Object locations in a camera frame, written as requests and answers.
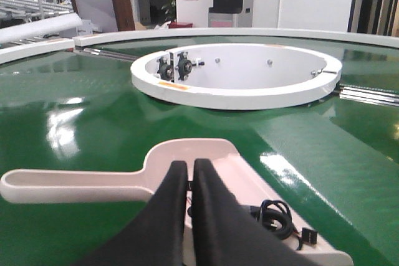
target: scoop handle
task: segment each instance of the scoop handle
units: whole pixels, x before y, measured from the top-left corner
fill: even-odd
[[[155,192],[138,183],[142,171],[15,169],[0,179],[0,193],[14,203],[147,201]]]

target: black cable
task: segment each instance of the black cable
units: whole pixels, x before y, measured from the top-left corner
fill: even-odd
[[[292,222],[291,210],[285,202],[265,199],[260,207],[249,206],[249,212],[263,227],[281,240],[287,239],[295,233],[299,243],[296,250],[302,249],[303,240],[298,235],[299,232]],[[274,221],[280,223],[281,227],[277,226]]]

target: metal rack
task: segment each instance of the metal rack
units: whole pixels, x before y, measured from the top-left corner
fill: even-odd
[[[14,46],[20,46],[20,45],[26,45],[26,44],[35,44],[38,42],[43,42],[45,40],[50,40],[50,39],[46,39],[43,37],[30,37],[28,39],[22,39],[22,40],[14,40],[12,42],[8,42],[5,44],[0,44],[0,50],[4,49],[4,48],[10,48],[10,47],[14,47]]]
[[[73,12],[72,6],[36,0],[0,0],[0,19],[46,18]]]
[[[0,19],[24,19],[32,17],[45,19],[59,14],[73,12],[72,6],[61,6],[43,0],[0,0]]]

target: metal rail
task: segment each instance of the metal rail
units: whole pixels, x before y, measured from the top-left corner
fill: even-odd
[[[339,97],[374,105],[399,107],[399,94],[391,90],[379,88],[357,87],[353,85],[340,85]]]
[[[94,49],[94,48],[84,48],[84,49],[75,49],[75,53],[79,54],[86,54],[86,55],[95,55],[101,57],[107,57],[109,59],[118,59],[118,60],[126,60],[129,62],[134,62],[135,60],[139,59],[139,56],[123,54],[118,52]]]
[[[32,17],[57,16],[73,12],[72,6],[42,2],[40,8],[35,0],[0,0],[0,19],[28,19]]]

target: red box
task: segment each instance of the red box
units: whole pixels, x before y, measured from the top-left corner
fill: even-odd
[[[187,27],[193,27],[193,23],[187,23],[187,22],[170,22],[168,24],[169,28],[187,28]]]

